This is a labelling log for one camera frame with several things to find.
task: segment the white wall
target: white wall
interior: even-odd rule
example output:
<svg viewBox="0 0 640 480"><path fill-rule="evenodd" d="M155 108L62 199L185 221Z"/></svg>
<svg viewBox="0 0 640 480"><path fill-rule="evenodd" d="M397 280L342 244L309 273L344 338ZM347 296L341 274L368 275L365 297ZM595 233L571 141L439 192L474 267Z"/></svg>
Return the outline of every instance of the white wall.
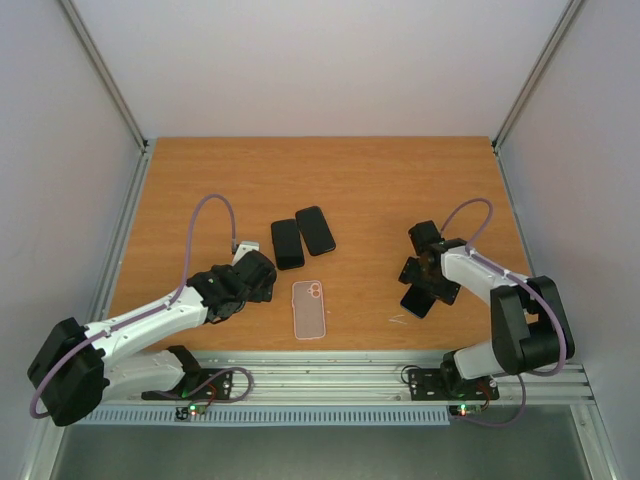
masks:
<svg viewBox="0 0 640 480"><path fill-rule="evenodd" d="M76 4L148 137L493 137L566 0Z"/></svg>
<svg viewBox="0 0 640 480"><path fill-rule="evenodd" d="M57 2L0 11L0 477L14 479L27 367L55 323L85 320L138 154Z"/></svg>
<svg viewBox="0 0 640 480"><path fill-rule="evenodd" d="M589 0L502 152L629 479L640 415L640 3Z"/></svg>

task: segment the wooden table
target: wooden table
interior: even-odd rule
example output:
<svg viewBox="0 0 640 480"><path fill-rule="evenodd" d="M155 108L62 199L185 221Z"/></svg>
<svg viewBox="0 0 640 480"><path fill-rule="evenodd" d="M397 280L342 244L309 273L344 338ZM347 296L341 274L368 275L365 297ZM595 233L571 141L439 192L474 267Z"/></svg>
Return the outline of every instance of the wooden table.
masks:
<svg viewBox="0 0 640 480"><path fill-rule="evenodd" d="M306 255L303 268L280 272L271 303L248 304L220 325L187 330L154 348L192 350L452 349L486 340L489 309L468 291L454 306L436 303L424 319L400 307L398 275L413 255L407 230L472 197L495 205L478 249L527 272L498 166L487 138L203 138L160 139L116 287L111 315L168 293L179 280L186 230L206 194L225 195L238 219L238 241L260 242L273 259L270 224L319 205L334 252ZM230 263L229 218L210 202L196 226L190 275ZM484 205L461 212L447 237L469 238ZM327 335L296 340L291 285L320 280Z"/></svg>

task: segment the transparent phone case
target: transparent phone case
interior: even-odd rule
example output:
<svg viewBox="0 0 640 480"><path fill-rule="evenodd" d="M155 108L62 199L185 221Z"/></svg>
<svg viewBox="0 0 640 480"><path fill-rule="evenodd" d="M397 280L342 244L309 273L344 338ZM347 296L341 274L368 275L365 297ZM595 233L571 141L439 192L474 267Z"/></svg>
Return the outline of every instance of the transparent phone case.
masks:
<svg viewBox="0 0 640 480"><path fill-rule="evenodd" d="M317 280L296 282L293 293L293 328L298 340L322 338L327 333L324 322L322 284Z"/></svg>

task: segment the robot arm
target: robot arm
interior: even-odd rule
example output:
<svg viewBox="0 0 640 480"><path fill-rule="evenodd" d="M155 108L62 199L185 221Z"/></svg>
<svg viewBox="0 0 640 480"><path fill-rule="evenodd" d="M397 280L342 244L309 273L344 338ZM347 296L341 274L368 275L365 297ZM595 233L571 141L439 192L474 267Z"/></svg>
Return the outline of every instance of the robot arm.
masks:
<svg viewBox="0 0 640 480"><path fill-rule="evenodd" d="M84 327L74 318L58 323L29 367L29 379L38 388L49 372L59 368L41 395L58 426L80 420L109 398L147 390L168 391L195 382L200 367L184 347L156 354L137 352L181 330L227 320L246 302L270 301L275 280L275 267L258 251L258 245L243 242L231 265L214 265L195 274L175 301L174 292ZM153 309L157 311L143 315ZM81 348L62 367L58 365L71 350L101 332L106 334Z"/></svg>
<svg viewBox="0 0 640 480"><path fill-rule="evenodd" d="M431 221L415 225L409 236L418 258L407 260L399 279L411 285L401 302L407 310L424 317L436 300L452 305L461 286L491 310L490 340L444 356L441 371L446 390L454 393L474 379L516 375L558 361L560 340L551 318L519 283L537 292L552 309L564 334L566 358L573 356L573 337L551 279L499 273L500 269L490 268L493 262L468 252L463 240L442 238ZM525 312L537 315L537 321L527 323Z"/></svg>

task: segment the purple cable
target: purple cable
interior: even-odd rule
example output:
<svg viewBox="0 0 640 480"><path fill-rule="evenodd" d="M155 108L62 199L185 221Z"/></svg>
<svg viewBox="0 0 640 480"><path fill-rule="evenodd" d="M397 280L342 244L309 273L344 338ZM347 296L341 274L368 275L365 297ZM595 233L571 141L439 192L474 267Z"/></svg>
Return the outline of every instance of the purple cable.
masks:
<svg viewBox="0 0 640 480"><path fill-rule="evenodd" d="M205 196L202 200L200 200L200 202L198 202L198 204L196 205L196 208L193 210L193 214L191 215L191 221L189 222L189 228L187 230L187 245L186 245L185 254L184 254L184 267L182 269L182 277L180 279L180 285L178 286L178 289L173 294L173 296L169 299L169 303L168 304L164 304L163 303L162 305L158 305L157 307L153 307L153 308L147 310L146 312L142 312L142 313L139 313L138 315L135 315L135 316L133 316L131 318L128 318L127 320L125 320L125 321L123 321L121 323L118 323L117 325L114 325L111 328L111 331L117 332L118 330L120 330L120 329L122 329L124 327L127 327L127 326L131 325L134 322L142 320L143 318L147 318L148 316L153 315L154 313L158 313L158 312L164 310L165 308L170 307L171 305L173 305L178 300L178 298L180 297L180 294L182 294L182 290L184 289L185 284L187 283L187 275L189 275L189 263L191 262L191 241L192 241L192 238L193 238L193 230L195 228L196 218L198 217L198 213L200 213L200 210L202 209L204 204L207 203L212 198L217 198L219 200L222 200L224 202L224 204L226 205L227 209L229 210L229 217L231 219L231 253L235 253L236 252L236 250L237 250L237 243L236 243L236 217L235 217L235 215L233 213L233 208L231 207L231 203L229 203L229 200L227 200L225 197L223 197L222 195L220 195L218 193L212 193L212 194L209 194L209 195ZM60 369L69 360L71 360L71 358L73 358L73 356L75 354L77 354L83 348L85 348L88 345L92 344L96 340L99 340L99 339L101 339L103 337L106 337L107 335L108 335L108 333L105 330L103 330L103 331L101 331L99 333L96 333L95 335L87 338L86 340L83 340L78 345L76 345L71 350L69 350L60 360L58 360L58 362L51 368L51 370L49 370L49 372L47 372L47 374L44 376L44 378L42 379L42 381L38 385L38 388L36 388L36 391L33 394L33 397L31 398L31 403L29 404L29 413L31 414L31 416L33 418L38 418L39 419L39 418L45 418L45 417L49 416L49 412L43 412L43 413L38 412L38 410L37 410L38 400L40 400L40 397L42 396L42 392L44 392L44 390L47 388L47 386L49 385L49 382L51 382L51 379L56 375L56 373L58 373L60 371Z"/></svg>
<svg viewBox="0 0 640 480"><path fill-rule="evenodd" d="M159 395L162 395L163 397L166 397L166 398L173 398L175 400L188 400L189 397L191 397L192 395L195 395L196 393L198 393L200 390L202 390L207 385L209 385L211 382L213 382L216 378L218 378L221 375L225 375L225 374L227 374L229 372L239 372L239 373L243 374L245 377L247 377L247 381L248 381L249 385L247 386L247 389L241 395L238 395L235 398L230 398L229 400L214 400L214 402L215 403L236 403L236 402L241 402L242 400L247 398L247 396L249 396L249 393L251 393L251 390L253 390L253 386L255 385L255 380L253 379L253 375L251 375L251 372L249 370L247 370L246 368L243 368L243 367L230 367L230 368L225 368L224 370L220 370L219 372L216 372L215 374L213 374L209 378L207 378L204 382L202 382L200 385L198 385L196 388L194 388L189 393L187 393L184 397L181 397L180 395L176 395L174 393L169 393L169 392L156 391L155 393L157 393Z"/></svg>
<svg viewBox="0 0 640 480"><path fill-rule="evenodd" d="M442 228L440 229L440 233L443 234L445 229L451 223L451 220L453 220L453 218L458 214L458 212L462 210L464 207L466 207L467 205L471 205L472 203L484 203L489 208L489 211L487 212L487 218L484 219L484 222L482 222L482 225L480 225L480 228L476 230L476 233L474 233L469 239L469 241L467 242L467 247L466 247L467 253L470 253L469 252L471 248L470 246L476 242L478 237L482 235L482 232L484 232L485 229L489 226L489 223L491 223L491 219L493 218L493 203L491 203L491 200L483 197L476 197L476 198L467 200L466 202L462 202L453 210L453 212L449 214L449 217L444 221L444 223L442 224Z"/></svg>
<svg viewBox="0 0 640 480"><path fill-rule="evenodd" d="M524 380L522 379L522 376L520 375L516 375L516 376L518 377L518 381L520 382L520 387L522 388L522 402L520 403L520 408L518 409L517 413L513 416L511 420L507 420L506 422L502 422L502 423L492 423L492 422L485 422L483 420L477 420L471 417L461 417L461 416L451 416L451 417L458 420L464 420L465 422L475 423L476 425L481 425L483 427L490 427L490 428L510 427L511 425L516 423L518 420L520 420L520 417L524 415L524 411L527 406L527 389L524 385Z"/></svg>

